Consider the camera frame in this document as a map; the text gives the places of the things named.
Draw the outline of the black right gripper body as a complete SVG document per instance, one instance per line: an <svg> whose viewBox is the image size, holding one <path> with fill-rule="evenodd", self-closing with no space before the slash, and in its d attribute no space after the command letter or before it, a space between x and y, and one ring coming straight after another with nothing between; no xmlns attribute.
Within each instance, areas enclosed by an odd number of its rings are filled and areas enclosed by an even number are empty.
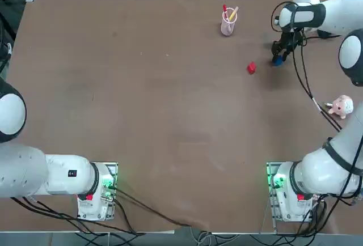
<svg viewBox="0 0 363 246"><path fill-rule="evenodd" d="M283 48L296 48L304 46L306 39L304 30L300 29L294 32L283 32L281 34Z"/></svg>

